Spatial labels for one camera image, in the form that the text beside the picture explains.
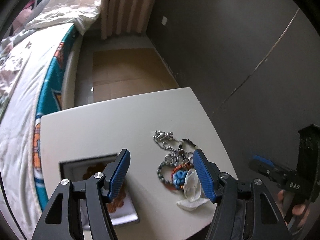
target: jewelry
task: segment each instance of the jewelry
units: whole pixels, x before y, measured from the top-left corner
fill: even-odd
[[[190,163],[193,152],[187,152],[183,149],[183,144],[187,143],[193,148],[197,149],[197,146],[190,141],[190,139],[177,140],[173,137],[173,132],[165,133],[163,131],[156,131],[153,136],[153,141],[163,150],[170,151],[166,155],[164,161],[160,163],[157,169],[157,175],[159,180],[169,186],[174,186],[176,189],[183,189],[185,177],[189,169],[193,168],[193,164]],[[169,142],[179,143],[178,149],[175,149]],[[171,174],[171,181],[165,179],[161,174],[161,169],[164,166],[175,167]]]

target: open jewelry box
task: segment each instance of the open jewelry box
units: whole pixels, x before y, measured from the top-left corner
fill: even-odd
[[[108,163],[116,160],[117,153],[99,156],[96,158],[81,159],[60,163],[61,179],[80,181],[88,179],[97,172],[102,172]],[[111,204],[106,204],[113,226],[125,225],[127,223],[138,223],[139,217],[133,206],[125,181]],[[80,200],[81,222],[84,230],[90,230],[87,206],[85,200]]]

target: pink curtain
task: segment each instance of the pink curtain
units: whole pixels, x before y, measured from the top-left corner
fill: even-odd
[[[101,38],[147,29],[155,0],[101,0]]]

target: table top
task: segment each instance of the table top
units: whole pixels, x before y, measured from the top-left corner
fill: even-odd
[[[207,159],[237,179],[228,154],[190,88],[135,95],[80,106],[41,119],[41,163],[50,197],[61,180],[59,163],[120,152],[131,153],[126,176],[140,223],[116,228],[122,239],[186,239],[211,223],[215,204],[192,212],[176,203],[182,192],[167,190],[156,169],[167,152],[152,140],[155,130],[190,138]],[[91,235],[85,232],[85,239]]]

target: bed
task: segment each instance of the bed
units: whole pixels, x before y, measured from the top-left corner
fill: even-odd
[[[11,85],[0,118],[0,210],[19,239],[32,238],[48,202],[41,170],[41,117],[74,106],[82,36],[99,13],[100,0],[50,0],[23,26],[28,35],[13,42],[3,57],[0,83],[8,69],[14,78],[7,82]]]

